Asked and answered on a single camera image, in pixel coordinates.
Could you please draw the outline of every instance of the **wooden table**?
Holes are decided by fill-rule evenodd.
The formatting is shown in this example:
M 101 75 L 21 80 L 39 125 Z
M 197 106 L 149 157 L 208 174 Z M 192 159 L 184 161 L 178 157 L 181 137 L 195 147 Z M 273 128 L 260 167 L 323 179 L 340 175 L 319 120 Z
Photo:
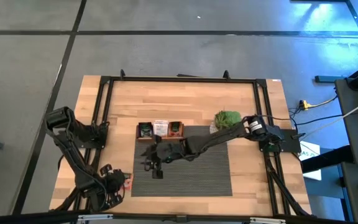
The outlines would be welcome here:
M 77 120 L 84 124 L 91 122 L 99 80 L 100 76 L 84 76 L 75 108 Z M 273 116 L 289 118 L 281 81 L 267 80 L 267 86 Z M 262 89 L 259 93 L 263 102 Z M 115 169 L 132 173 L 135 127 L 138 122 L 166 119 L 182 121 L 185 125 L 205 126 L 211 124 L 220 110 L 238 111 L 242 116 L 256 114 L 252 85 L 116 81 L 108 114 L 108 141 L 99 164 L 103 166 L 108 163 Z M 102 111 L 101 108 L 98 121 L 101 120 Z M 274 122 L 281 128 L 291 128 L 289 121 Z M 235 139 L 228 142 L 227 149 L 232 197 L 131 197 L 131 192 L 127 191 L 124 201 L 109 212 L 271 216 L 266 170 L 258 143 Z M 310 213 L 298 159 L 290 153 L 281 153 L 281 160 L 286 186 L 303 209 Z M 63 159 L 50 208 L 59 206 L 74 186 L 74 173 Z M 277 186 L 275 188 L 278 208 L 283 213 L 280 191 Z

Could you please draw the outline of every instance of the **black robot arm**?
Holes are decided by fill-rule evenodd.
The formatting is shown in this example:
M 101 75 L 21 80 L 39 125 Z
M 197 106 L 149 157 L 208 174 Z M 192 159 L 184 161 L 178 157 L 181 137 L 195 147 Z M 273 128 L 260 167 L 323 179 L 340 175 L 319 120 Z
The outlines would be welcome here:
M 53 138 L 75 174 L 76 187 L 56 210 L 68 210 L 74 198 L 80 194 L 91 202 L 91 211 L 99 212 L 122 202 L 118 191 L 125 177 L 119 169 L 107 164 L 101 168 L 101 176 L 85 163 L 77 144 L 87 148 L 101 148 L 106 141 L 107 124 L 87 126 L 77 121 L 74 112 L 63 107 L 45 116 L 47 134 Z
M 231 128 L 204 136 L 190 136 L 179 142 L 161 142 L 159 136 L 154 136 L 154 144 L 143 153 L 145 170 L 152 169 L 153 178 L 162 179 L 162 163 L 171 163 L 178 159 L 192 161 L 206 152 L 208 148 L 235 138 L 278 144 L 283 140 L 283 134 L 278 126 L 268 126 L 260 116 L 254 115 L 244 117 L 241 122 Z

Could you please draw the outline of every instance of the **white cable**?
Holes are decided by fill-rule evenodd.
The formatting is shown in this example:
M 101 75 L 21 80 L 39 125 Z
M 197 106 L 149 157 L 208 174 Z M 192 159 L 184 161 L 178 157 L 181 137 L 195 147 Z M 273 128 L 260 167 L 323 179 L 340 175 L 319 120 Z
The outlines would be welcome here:
M 310 105 L 309 108 L 314 108 L 314 107 L 317 107 L 317 106 L 321 106 L 321 105 L 327 104 L 327 103 L 329 103 L 329 102 L 331 102 L 331 101 L 334 101 L 337 97 L 338 97 L 338 96 L 335 96 L 334 98 L 332 98 L 332 99 L 330 99 L 330 100 L 327 100 L 327 101 L 324 101 L 324 102 L 322 102 L 322 103 L 319 103 L 319 104 L 317 104 L 317 105 Z
M 310 136 L 311 134 L 313 134 L 313 133 L 315 133 L 315 132 L 317 132 L 317 131 L 319 131 L 319 130 L 325 128 L 325 127 L 328 127 L 328 126 L 330 126 L 330 125 L 332 125 L 332 124 L 334 124 L 334 123 L 336 123 L 336 122 L 338 122 L 338 121 L 344 119 L 345 117 L 349 116 L 351 113 L 353 113 L 353 112 L 355 112 L 355 111 L 357 111 L 357 110 L 358 110 L 358 107 L 354 108 L 353 110 L 351 110 L 350 112 L 348 112 L 348 113 L 345 114 L 344 116 L 341 116 L 340 118 L 336 119 L 335 121 L 333 121 L 333 122 L 331 122 L 331 123 L 328 123 L 328 124 L 326 124 L 326 125 L 324 125 L 324 126 L 318 128 L 318 129 L 315 129 L 314 131 L 312 131 L 312 132 L 308 133 L 307 135 L 305 135 L 305 136 L 303 137 L 303 139 L 301 139 L 300 141 L 303 141 L 305 138 L 307 138 L 307 137 Z

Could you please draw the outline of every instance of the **desk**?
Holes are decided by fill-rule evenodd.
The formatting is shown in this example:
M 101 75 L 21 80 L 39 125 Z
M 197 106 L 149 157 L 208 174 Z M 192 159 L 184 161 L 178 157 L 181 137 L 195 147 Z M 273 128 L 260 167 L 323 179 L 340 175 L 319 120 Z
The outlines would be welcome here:
M 358 165 L 341 163 L 344 185 L 349 196 L 353 220 L 358 222 Z
M 99 76 L 85 76 L 83 79 L 75 116 L 84 124 L 91 122 L 99 80 Z M 289 118 L 281 81 L 267 80 L 267 85 L 273 116 Z M 99 164 L 110 163 L 113 168 L 132 173 L 135 127 L 138 122 L 166 119 L 179 120 L 185 125 L 210 125 L 220 110 L 235 110 L 242 116 L 256 114 L 252 85 L 115 81 L 108 114 L 108 140 Z M 289 121 L 275 121 L 275 124 L 281 128 L 291 128 Z M 129 191 L 124 201 L 109 212 L 271 216 L 264 159 L 258 143 L 235 139 L 228 142 L 227 149 L 232 197 L 131 197 Z M 281 154 L 281 160 L 286 186 L 303 209 L 310 213 L 299 161 L 287 153 Z M 74 174 L 63 159 L 50 208 L 59 206 L 74 186 Z M 277 186 L 275 192 L 279 211 L 283 213 Z
M 346 80 L 336 80 L 335 87 L 343 114 L 358 106 L 358 91 L 351 90 L 347 86 Z M 358 114 L 346 117 L 344 122 L 350 145 L 303 161 L 303 172 L 311 172 L 341 162 L 358 164 Z

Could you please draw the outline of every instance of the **metal bracket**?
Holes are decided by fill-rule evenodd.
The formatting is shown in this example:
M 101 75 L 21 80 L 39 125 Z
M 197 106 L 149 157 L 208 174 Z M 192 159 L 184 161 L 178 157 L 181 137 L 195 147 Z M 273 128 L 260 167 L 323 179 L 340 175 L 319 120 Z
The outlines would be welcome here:
M 87 142 L 83 142 L 78 137 L 75 137 L 74 143 L 77 145 L 77 147 L 85 148 L 85 149 L 104 149 L 104 146 L 106 145 L 106 139 L 107 139 L 107 128 L 100 128 L 100 126 L 97 126 L 99 128 L 99 135 L 96 139 L 92 139 Z M 59 132 L 58 138 L 64 139 L 66 134 L 62 131 Z
M 227 70 L 224 71 L 223 78 L 225 78 L 226 80 L 230 79 L 229 71 L 227 71 Z
M 285 220 L 279 220 L 274 218 L 250 218 L 249 223 L 255 223 L 255 224 L 285 224 Z
M 177 223 L 186 223 L 186 222 L 188 222 L 187 215 L 177 215 Z
M 339 178 L 339 184 L 341 185 L 341 187 L 346 187 L 345 179 L 343 177 Z
M 110 81 L 110 77 L 108 76 L 102 76 L 100 77 L 100 85 L 106 84 L 108 81 Z
M 97 215 L 79 215 L 78 221 L 85 222 L 91 220 L 109 220 L 113 219 L 113 215 L 111 214 L 97 214 Z
M 125 77 L 125 72 L 123 69 L 121 69 L 121 71 L 119 71 L 119 79 L 121 81 L 124 81 L 124 77 Z
M 266 79 L 263 78 L 257 78 L 255 79 L 256 83 L 258 83 L 261 87 L 267 88 Z
M 186 74 L 178 74 L 177 77 L 198 77 L 198 76 L 195 76 L 195 75 L 186 75 Z

